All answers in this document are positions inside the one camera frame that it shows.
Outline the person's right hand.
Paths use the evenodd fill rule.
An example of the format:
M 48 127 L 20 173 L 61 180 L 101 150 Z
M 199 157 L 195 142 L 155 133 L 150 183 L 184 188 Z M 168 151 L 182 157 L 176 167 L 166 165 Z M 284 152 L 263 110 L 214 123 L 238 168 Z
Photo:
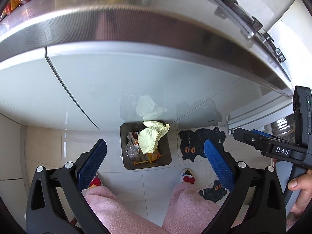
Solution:
M 291 212 L 299 217 L 304 210 L 307 208 L 311 201 L 312 194 L 312 176 L 311 170 L 308 170 L 306 174 L 300 175 L 299 177 L 291 180 L 288 183 L 288 189 L 290 191 L 300 191 L 295 204 L 293 205 Z

